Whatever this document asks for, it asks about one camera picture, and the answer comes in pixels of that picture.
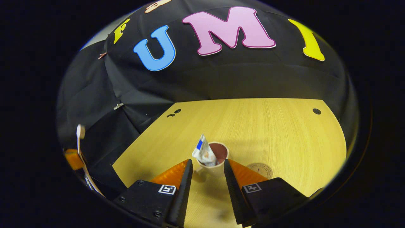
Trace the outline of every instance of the letter u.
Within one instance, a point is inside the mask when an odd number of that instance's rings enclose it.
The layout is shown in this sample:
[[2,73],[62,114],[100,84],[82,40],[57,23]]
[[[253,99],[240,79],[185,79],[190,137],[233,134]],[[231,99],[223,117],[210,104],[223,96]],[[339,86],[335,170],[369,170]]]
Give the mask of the letter u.
[[148,43],[147,39],[141,40],[134,47],[134,52],[138,54],[143,65],[150,71],[163,70],[168,67],[176,57],[176,49],[166,32],[168,28],[169,26],[165,25],[151,33],[151,37],[158,39],[160,46],[163,48],[164,53],[160,59],[153,58],[151,52],[146,46]]

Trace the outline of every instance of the letter m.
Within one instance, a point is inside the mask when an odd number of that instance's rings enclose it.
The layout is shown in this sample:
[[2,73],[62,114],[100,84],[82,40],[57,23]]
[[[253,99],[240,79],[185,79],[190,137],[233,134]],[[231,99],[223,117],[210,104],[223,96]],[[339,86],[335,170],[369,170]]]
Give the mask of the letter m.
[[226,21],[206,12],[198,12],[185,17],[183,23],[190,24],[194,29],[200,42],[200,48],[197,52],[202,56],[217,53],[222,49],[220,44],[214,42],[212,34],[230,48],[235,48],[239,29],[242,29],[245,35],[242,40],[245,47],[275,47],[275,41],[269,37],[256,13],[257,11],[252,8],[231,7]]

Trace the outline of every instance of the mug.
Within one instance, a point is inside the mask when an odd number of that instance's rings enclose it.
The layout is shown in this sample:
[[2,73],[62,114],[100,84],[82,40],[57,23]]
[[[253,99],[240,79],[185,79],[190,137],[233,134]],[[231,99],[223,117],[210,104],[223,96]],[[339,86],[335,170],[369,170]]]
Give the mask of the mug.
[[223,143],[220,143],[220,142],[210,142],[208,144],[209,144],[209,147],[211,147],[212,152],[214,152],[215,156],[217,157],[219,164],[216,166],[206,166],[206,165],[202,164],[201,162],[199,162],[197,159],[197,163],[200,165],[200,167],[197,170],[195,170],[194,172],[197,175],[199,175],[202,171],[206,171],[208,174],[215,176],[215,177],[225,176],[224,175],[224,163],[225,163],[225,159],[228,159],[228,157],[229,157],[228,148]]

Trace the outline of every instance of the paper packet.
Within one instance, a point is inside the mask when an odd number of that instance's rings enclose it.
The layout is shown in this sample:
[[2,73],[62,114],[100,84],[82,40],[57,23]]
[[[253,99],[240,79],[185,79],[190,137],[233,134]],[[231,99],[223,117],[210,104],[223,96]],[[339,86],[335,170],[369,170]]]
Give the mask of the paper packet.
[[201,134],[192,156],[206,166],[215,166],[218,164],[217,157],[209,146],[204,134]]

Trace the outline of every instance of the orange object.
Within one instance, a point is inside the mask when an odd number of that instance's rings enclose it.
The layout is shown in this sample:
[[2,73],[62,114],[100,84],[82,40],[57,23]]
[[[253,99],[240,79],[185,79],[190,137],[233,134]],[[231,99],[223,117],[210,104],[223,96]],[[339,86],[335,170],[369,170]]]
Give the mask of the orange object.
[[177,189],[179,189],[187,162],[188,159],[171,167],[170,169],[153,178],[150,182],[161,185],[174,185]]
[[231,159],[228,159],[228,161],[240,189],[242,189],[242,186],[244,185],[250,185],[268,180],[266,177],[256,173],[244,165],[241,165]]
[[68,163],[73,170],[78,170],[84,167],[84,164],[81,161],[79,154],[77,153],[77,150],[67,149],[64,154],[66,160],[68,160]]

